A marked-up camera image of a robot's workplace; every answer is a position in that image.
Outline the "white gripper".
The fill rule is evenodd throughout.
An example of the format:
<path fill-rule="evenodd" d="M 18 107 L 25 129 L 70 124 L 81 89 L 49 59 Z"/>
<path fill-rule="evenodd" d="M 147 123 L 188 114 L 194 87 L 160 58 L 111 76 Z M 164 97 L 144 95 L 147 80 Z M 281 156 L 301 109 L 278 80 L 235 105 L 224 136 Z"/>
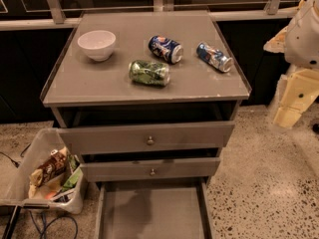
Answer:
<path fill-rule="evenodd" d="M 277 109 L 273 123 L 293 127 L 318 97 L 319 70 L 291 65 L 287 73 L 280 76 L 270 103 L 272 109 Z"/>

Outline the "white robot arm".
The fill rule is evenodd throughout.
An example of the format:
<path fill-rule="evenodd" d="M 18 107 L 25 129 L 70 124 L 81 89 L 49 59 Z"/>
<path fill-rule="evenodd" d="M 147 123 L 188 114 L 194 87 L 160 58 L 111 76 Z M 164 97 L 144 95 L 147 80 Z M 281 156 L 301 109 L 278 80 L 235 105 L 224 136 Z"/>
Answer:
<path fill-rule="evenodd" d="M 263 49 L 283 53 L 294 71 L 285 78 L 285 90 L 273 123 L 293 127 L 319 96 L 319 0 L 299 3 L 289 24 Z"/>

